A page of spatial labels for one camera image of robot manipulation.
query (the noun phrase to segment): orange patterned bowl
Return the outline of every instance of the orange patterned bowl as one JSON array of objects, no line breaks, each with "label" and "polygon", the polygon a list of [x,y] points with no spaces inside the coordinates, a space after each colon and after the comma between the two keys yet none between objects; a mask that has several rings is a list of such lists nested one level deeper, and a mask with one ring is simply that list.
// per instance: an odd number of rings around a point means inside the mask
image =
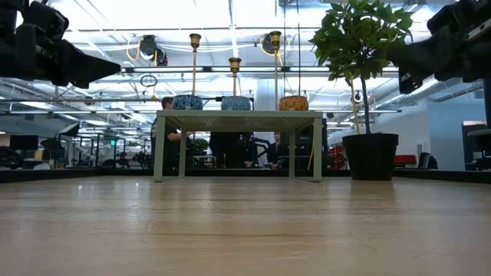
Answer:
[{"label": "orange patterned bowl", "polygon": [[303,96],[287,96],[279,100],[281,111],[308,111],[308,100]]}]

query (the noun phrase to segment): potted plant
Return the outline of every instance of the potted plant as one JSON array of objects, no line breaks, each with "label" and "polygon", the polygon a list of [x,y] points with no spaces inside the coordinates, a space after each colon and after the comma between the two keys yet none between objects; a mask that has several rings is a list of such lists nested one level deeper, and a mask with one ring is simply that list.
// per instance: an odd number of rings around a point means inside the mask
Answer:
[{"label": "potted plant", "polygon": [[387,180],[392,177],[398,135],[371,133],[366,80],[382,75],[384,67],[389,65],[385,58],[388,48],[404,46],[407,36],[412,40],[409,31],[412,13],[402,8],[393,11],[379,0],[372,3],[350,0],[345,5],[333,3],[331,7],[310,42],[317,47],[318,65],[328,61],[329,80],[344,78],[351,87],[352,99],[354,80],[361,80],[366,134],[360,134],[358,109],[352,101],[358,135],[343,137],[351,177]]}]

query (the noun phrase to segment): wooden floor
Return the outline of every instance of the wooden floor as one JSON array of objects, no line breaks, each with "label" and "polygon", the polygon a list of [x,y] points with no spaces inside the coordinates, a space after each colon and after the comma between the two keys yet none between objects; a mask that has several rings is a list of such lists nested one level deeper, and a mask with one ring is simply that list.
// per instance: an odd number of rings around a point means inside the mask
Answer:
[{"label": "wooden floor", "polygon": [[0,275],[491,275],[491,186],[99,177],[0,185]]}]

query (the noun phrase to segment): black plant pot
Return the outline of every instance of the black plant pot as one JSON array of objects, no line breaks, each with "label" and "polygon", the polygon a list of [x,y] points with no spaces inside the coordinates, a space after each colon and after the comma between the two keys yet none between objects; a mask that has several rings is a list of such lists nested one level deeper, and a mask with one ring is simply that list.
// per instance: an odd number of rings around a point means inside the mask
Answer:
[{"label": "black plant pot", "polygon": [[343,147],[350,164],[351,178],[390,180],[399,136],[397,134],[362,134],[343,137]]}]

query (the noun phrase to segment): desk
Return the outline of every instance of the desk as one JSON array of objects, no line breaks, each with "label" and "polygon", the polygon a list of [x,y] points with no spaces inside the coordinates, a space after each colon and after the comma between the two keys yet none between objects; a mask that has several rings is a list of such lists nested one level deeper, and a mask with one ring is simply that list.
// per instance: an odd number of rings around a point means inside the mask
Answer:
[{"label": "desk", "polygon": [[[175,178],[163,176],[163,141],[166,123],[188,131],[215,132],[288,132],[289,176],[295,177],[295,134],[314,125],[314,175],[312,182],[321,181],[322,171],[322,112],[314,111],[231,111],[231,110],[161,110],[157,111],[157,133],[153,179],[165,182]],[[186,135],[181,136],[180,152],[186,152]],[[179,178],[184,177],[186,155],[179,160]]]}]

